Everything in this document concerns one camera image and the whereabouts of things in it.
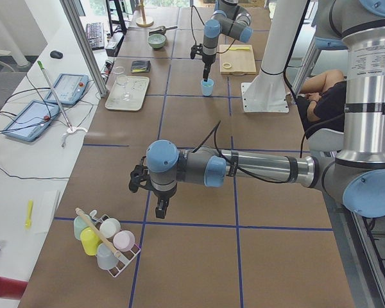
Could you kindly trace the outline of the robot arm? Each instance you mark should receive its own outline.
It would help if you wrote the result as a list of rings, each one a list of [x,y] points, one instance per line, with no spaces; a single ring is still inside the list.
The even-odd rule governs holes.
[[[162,73],[165,84],[156,137],[183,149],[201,141],[212,145],[206,135],[218,125],[216,140],[222,149],[296,157],[304,131],[295,106],[289,107],[288,113],[246,113],[239,92],[245,77],[221,75],[217,67],[212,70],[213,95],[201,95],[202,64],[189,58],[189,48],[202,38],[201,20],[209,16],[209,9],[164,9],[162,13],[164,22],[178,29],[165,48],[168,67]],[[271,184],[248,177],[228,177],[220,188],[180,183],[164,223],[312,229],[330,226],[320,192],[298,184]]]
[[[253,33],[252,16],[238,1],[216,1],[211,18],[204,24],[201,58],[204,63],[203,80],[207,81],[215,62],[219,35],[247,43]]]

